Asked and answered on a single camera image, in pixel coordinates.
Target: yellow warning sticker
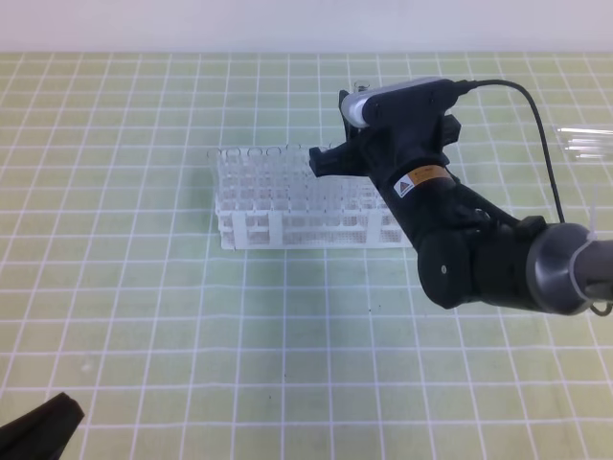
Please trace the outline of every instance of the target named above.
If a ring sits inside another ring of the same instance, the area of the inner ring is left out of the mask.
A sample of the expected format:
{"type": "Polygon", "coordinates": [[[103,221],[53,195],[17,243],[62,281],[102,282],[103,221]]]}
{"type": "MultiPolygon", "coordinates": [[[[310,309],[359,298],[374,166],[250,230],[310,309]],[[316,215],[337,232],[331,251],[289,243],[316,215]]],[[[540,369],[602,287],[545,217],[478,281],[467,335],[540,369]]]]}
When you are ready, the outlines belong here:
{"type": "Polygon", "coordinates": [[[451,175],[445,168],[438,165],[422,166],[401,177],[394,186],[394,190],[396,190],[398,196],[404,197],[422,182],[440,177],[451,178],[451,175]]]}

